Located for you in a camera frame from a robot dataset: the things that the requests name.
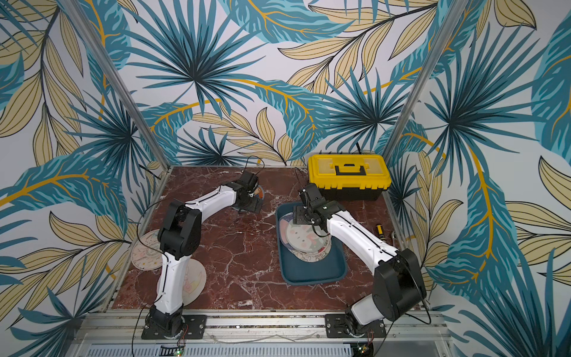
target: blue tray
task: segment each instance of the blue tray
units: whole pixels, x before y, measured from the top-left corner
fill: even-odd
[[[290,285],[315,285],[336,282],[347,275],[347,262],[343,253],[343,243],[335,237],[331,238],[331,251],[322,260],[315,263],[298,259],[282,243],[280,237],[280,218],[293,212],[300,202],[284,203],[276,209],[276,231],[278,232],[278,253],[282,278]]]

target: toolbox handle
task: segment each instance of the toolbox handle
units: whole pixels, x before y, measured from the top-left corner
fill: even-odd
[[[335,174],[337,174],[337,176],[367,176],[363,165],[361,165],[361,169],[358,173],[342,173],[339,171],[339,166],[335,165]]]

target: mounting plate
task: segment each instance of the mounting plate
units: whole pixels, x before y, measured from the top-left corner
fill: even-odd
[[[347,332],[347,324],[345,322],[345,314],[327,314],[325,315],[325,330],[327,338],[354,338]],[[375,338],[383,338],[387,335],[385,325],[382,320],[375,320],[362,328],[365,331],[373,331]]]
[[[188,325],[188,330],[186,331],[183,339],[185,340],[201,340],[204,335],[204,328],[206,327],[206,315],[182,315],[183,323],[181,332],[172,337],[165,336],[162,330],[154,328],[152,324],[145,322],[145,328],[143,329],[143,334],[141,339],[143,340],[174,340],[179,339],[181,333],[186,330]]]

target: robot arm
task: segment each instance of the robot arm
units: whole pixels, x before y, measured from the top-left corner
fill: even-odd
[[[347,325],[357,335],[370,322],[382,318],[394,321],[426,298],[426,289],[416,255],[399,251],[375,237],[336,201],[327,202],[310,183],[300,192],[303,206],[297,206],[294,223],[312,224],[338,238],[370,269],[373,293],[351,306]]]
[[[262,200],[254,196],[256,175],[245,171],[232,182],[188,202],[173,200],[158,239],[163,252],[157,300],[151,307],[147,324],[163,336],[175,336],[181,327],[182,288],[188,260],[200,245],[202,222],[226,207],[259,213]]]

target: wall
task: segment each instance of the wall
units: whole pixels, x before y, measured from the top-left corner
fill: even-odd
[[[122,67],[125,10],[81,4]],[[160,170],[56,1],[0,14],[1,354],[59,356],[107,296]]]
[[[120,74],[176,165],[373,151],[450,2],[138,1]]]
[[[480,3],[400,137],[391,196],[460,356],[569,356],[571,3]]]

